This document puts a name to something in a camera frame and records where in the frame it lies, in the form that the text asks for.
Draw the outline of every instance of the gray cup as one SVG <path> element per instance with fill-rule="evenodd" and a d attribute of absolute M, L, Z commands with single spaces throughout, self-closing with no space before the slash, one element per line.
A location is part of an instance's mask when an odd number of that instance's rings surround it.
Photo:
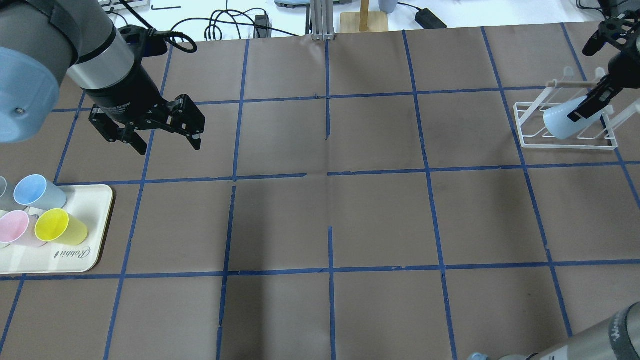
<path fill-rule="evenodd" d="M 0 176 L 0 210 L 14 211 L 24 210 L 27 208 L 25 205 L 20 205 L 15 201 L 13 198 L 14 189 L 14 184 L 11 184 L 5 178 Z"/>
<path fill-rule="evenodd" d="M 398 5 L 398 0 L 378 0 L 378 5 L 380 6 L 381 11 L 384 11 L 385 13 L 392 13 Z"/>

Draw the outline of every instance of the pink cup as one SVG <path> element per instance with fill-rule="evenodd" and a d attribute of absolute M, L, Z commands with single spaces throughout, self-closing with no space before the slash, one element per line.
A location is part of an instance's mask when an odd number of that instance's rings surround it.
<path fill-rule="evenodd" d="M 0 244 L 41 247 L 46 242 L 36 237 L 37 215 L 15 210 L 0 218 Z"/>

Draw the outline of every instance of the grid square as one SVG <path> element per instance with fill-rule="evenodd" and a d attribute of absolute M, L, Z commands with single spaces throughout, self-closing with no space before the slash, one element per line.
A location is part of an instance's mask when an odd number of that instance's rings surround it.
<path fill-rule="evenodd" d="M 83 90 L 70 77 L 65 76 L 60 85 L 60 98 L 54 109 L 78 109 L 82 93 Z"/>
<path fill-rule="evenodd" d="M 230 270 L 328 266 L 326 176 L 237 184 Z"/>
<path fill-rule="evenodd" d="M 459 358 L 528 355 L 566 339 L 548 268 L 450 270 L 447 284 Z"/>
<path fill-rule="evenodd" d="M 568 100 L 575 91 L 563 90 L 565 93 L 559 93 L 553 102 L 562 103 Z M 516 102 L 534 102 L 542 93 L 542 90 L 514 90 L 504 92 L 509 106 L 509 114 L 515 123 L 513 115 L 513 106 Z M 544 126 L 542 114 L 537 111 L 525 123 L 523 129 L 526 134 L 533 134 Z M 557 139 L 541 139 L 537 138 L 536 143 L 574 143 L 576 145 L 585 145 L 587 142 L 580 140 L 557 140 Z M 608 141 L 598 143 L 589 143 L 588 145 L 609 145 Z M 579 149 L 522 149 L 525 161 L 529 165 L 537 164 L 577 164 L 577 163 L 604 163 L 617 161 L 618 157 L 614 151 L 610 150 L 579 150 Z"/>
<path fill-rule="evenodd" d="M 522 170 L 432 173 L 447 264 L 546 262 Z"/>
<path fill-rule="evenodd" d="M 556 268 L 574 334 L 606 320 L 640 299 L 640 265 Z"/>
<path fill-rule="evenodd" d="M 420 95 L 419 102 L 431 168 L 520 164 L 499 92 Z"/>
<path fill-rule="evenodd" d="M 325 100 L 245 104 L 238 175 L 326 173 Z"/>
<path fill-rule="evenodd" d="M 438 264 L 424 174 L 335 176 L 329 184 L 335 266 Z"/>
<path fill-rule="evenodd" d="M 307 35 L 260 38 L 250 44 L 245 99 L 315 96 L 326 92 L 323 41 L 313 41 Z"/>
<path fill-rule="evenodd" d="M 331 101 L 332 171 L 424 168 L 412 96 Z"/>
<path fill-rule="evenodd" d="M 418 91 L 495 88 L 480 28 L 407 31 Z"/>
<path fill-rule="evenodd" d="M 544 86 L 577 65 L 560 24 L 486 28 L 502 86 Z"/>
<path fill-rule="evenodd" d="M 529 173 L 554 260 L 640 258 L 640 209 L 619 166 Z"/>
<path fill-rule="evenodd" d="M 0 144 L 2 176 L 13 184 L 31 174 L 53 181 L 76 113 L 49 114 L 40 132 L 19 143 Z"/>
<path fill-rule="evenodd" d="M 9 319 L 19 281 L 0 281 L 0 326 Z"/>
<path fill-rule="evenodd" d="M 149 131 L 139 132 L 149 143 Z M 145 157 L 122 142 L 107 142 L 82 111 L 60 172 L 61 183 L 140 180 Z"/>
<path fill-rule="evenodd" d="M 120 274 L 122 271 L 140 185 L 111 185 L 111 188 L 115 193 L 115 201 L 106 239 L 102 244 L 102 253 L 98 263 L 91 270 L 83 272 L 86 275 Z"/>
<path fill-rule="evenodd" d="M 332 95 L 410 92 L 402 33 L 340 34 L 329 44 Z"/>
<path fill-rule="evenodd" d="M 109 358 L 211 359 L 221 277 L 127 279 Z"/>
<path fill-rule="evenodd" d="M 221 271 L 231 184 L 145 185 L 128 273 Z"/>
<path fill-rule="evenodd" d="M 3 359 L 102 359 L 118 280 L 26 281 Z"/>
<path fill-rule="evenodd" d="M 199 42 L 193 54 L 174 51 L 165 97 L 188 94 L 194 101 L 238 100 L 246 41 Z"/>
<path fill-rule="evenodd" d="M 329 360 L 329 313 L 328 274 L 229 277 L 221 358 Z"/>
<path fill-rule="evenodd" d="M 335 317 L 337 359 L 451 358 L 440 272 L 337 273 Z"/>
<path fill-rule="evenodd" d="M 201 135 L 202 148 L 195 151 L 187 138 L 156 131 L 147 179 L 223 177 L 234 172 L 234 149 L 238 105 L 200 105 L 207 118 Z"/>

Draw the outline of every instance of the wooden base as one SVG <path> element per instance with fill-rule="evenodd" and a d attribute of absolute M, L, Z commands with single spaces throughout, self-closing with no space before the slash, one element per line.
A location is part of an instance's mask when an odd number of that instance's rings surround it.
<path fill-rule="evenodd" d="M 369 12 L 369 21 L 367 22 L 367 31 L 360 31 L 360 13 L 349 12 L 340 14 L 340 32 L 341 33 L 381 33 L 389 31 L 389 21 L 387 14 L 383 12 Z"/>

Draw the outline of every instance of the yellow cup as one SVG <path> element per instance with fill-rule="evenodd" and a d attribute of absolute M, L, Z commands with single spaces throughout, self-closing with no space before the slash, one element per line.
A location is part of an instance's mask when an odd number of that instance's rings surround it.
<path fill-rule="evenodd" d="M 82 243 L 87 235 L 86 225 L 62 209 L 47 211 L 36 224 L 36 236 L 42 241 L 75 246 Z"/>

